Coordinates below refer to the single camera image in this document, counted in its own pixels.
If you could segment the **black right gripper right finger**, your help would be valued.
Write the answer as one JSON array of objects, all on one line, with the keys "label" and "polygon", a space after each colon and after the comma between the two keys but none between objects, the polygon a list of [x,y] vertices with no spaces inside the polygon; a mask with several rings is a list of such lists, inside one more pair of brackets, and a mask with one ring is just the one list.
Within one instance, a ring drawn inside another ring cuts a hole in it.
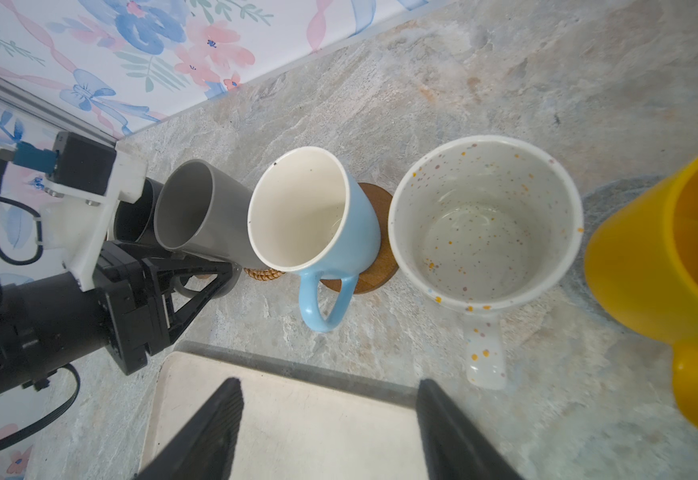
[{"label": "black right gripper right finger", "polygon": [[432,379],[419,383],[416,414],[429,478],[521,477]]}]

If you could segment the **woven rattan round coaster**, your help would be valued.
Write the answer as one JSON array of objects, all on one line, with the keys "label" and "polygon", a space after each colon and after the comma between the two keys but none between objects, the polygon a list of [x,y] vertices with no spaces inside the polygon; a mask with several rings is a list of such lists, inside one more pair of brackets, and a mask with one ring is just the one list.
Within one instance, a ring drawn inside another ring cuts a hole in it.
[{"label": "woven rattan round coaster", "polygon": [[276,269],[250,269],[244,268],[245,273],[256,281],[272,281],[284,275],[282,271]]}]

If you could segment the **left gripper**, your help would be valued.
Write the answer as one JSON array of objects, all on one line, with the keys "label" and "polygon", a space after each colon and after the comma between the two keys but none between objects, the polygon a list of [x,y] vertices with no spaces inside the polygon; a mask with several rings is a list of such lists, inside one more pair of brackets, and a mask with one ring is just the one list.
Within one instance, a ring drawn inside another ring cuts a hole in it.
[{"label": "left gripper", "polygon": [[[172,294],[176,286],[182,289],[180,279],[202,275],[209,275],[210,281],[201,290],[179,291],[188,300],[175,310]],[[93,281],[104,311],[107,350],[130,375],[174,344],[211,300],[233,289],[234,266],[194,256],[176,259],[156,247],[106,241]]]}]

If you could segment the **white mug blue handle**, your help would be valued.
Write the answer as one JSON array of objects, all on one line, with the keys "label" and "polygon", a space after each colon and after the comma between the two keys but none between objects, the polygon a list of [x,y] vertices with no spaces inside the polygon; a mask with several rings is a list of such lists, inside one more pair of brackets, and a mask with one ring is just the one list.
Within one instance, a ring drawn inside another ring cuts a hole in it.
[{"label": "white mug blue handle", "polygon": [[381,247],[370,200],[338,158],[316,146],[291,150],[268,167],[254,188],[247,227],[266,266],[300,277],[301,317],[321,333],[341,323]]}]

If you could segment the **cream white mug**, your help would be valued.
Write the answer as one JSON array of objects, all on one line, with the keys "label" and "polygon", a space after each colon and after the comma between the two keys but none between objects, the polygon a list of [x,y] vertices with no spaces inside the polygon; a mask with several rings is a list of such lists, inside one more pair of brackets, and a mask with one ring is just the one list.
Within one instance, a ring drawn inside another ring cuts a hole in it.
[{"label": "cream white mug", "polygon": [[584,235],[572,177],[522,140],[476,135],[417,161],[388,217],[395,259],[431,313],[460,326],[468,381],[501,390],[501,318],[557,284]]}]

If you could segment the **plain round wooden coaster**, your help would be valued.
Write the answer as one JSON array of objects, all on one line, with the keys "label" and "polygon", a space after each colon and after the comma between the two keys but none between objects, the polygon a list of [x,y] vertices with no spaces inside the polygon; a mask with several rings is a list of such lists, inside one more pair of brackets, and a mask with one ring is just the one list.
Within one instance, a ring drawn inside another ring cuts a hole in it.
[{"label": "plain round wooden coaster", "polygon": [[360,295],[377,290],[388,282],[397,272],[399,266],[391,249],[388,231],[389,212],[393,196],[378,185],[359,183],[370,202],[380,230],[380,248],[374,262],[359,274],[354,294]]}]

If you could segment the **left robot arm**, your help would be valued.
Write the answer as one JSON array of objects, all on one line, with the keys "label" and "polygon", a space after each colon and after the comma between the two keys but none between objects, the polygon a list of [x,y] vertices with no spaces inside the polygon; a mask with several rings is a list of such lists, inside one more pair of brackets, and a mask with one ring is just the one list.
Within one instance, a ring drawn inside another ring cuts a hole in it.
[{"label": "left robot arm", "polygon": [[44,388],[57,369],[101,348],[130,375],[173,345],[238,277],[226,261],[107,241],[89,291],[70,273],[0,284],[0,393]]}]

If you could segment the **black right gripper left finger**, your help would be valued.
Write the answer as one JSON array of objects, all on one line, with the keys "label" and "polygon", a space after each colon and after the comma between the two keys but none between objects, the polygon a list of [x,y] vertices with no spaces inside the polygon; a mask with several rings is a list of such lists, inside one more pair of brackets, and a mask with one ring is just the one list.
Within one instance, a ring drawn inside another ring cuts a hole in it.
[{"label": "black right gripper left finger", "polygon": [[243,409],[241,382],[230,377],[137,477],[228,479]]}]

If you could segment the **grey glass mug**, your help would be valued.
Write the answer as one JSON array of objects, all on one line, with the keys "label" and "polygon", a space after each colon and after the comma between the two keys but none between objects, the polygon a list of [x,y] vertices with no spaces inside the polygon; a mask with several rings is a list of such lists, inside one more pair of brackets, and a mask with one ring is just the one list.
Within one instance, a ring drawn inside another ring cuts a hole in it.
[{"label": "grey glass mug", "polygon": [[234,288],[244,268],[267,268],[248,236],[251,197],[237,180],[193,159],[169,176],[156,203],[154,232],[164,249],[233,264],[231,280],[218,298]]}]

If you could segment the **yellow mug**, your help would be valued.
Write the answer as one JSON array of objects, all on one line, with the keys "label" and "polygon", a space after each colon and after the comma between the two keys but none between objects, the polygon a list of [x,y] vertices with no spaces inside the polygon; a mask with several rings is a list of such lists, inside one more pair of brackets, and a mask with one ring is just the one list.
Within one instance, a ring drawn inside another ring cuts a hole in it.
[{"label": "yellow mug", "polygon": [[585,279],[615,320],[673,349],[673,392],[698,428],[698,158],[603,222]]}]

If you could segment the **black mug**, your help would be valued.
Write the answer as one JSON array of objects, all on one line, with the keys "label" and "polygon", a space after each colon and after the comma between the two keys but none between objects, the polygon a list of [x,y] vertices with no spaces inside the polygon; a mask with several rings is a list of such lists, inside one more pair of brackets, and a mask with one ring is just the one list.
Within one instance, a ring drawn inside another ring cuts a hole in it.
[{"label": "black mug", "polygon": [[160,248],[154,230],[154,216],[162,188],[162,183],[147,177],[137,201],[120,201],[110,229],[110,239]]}]

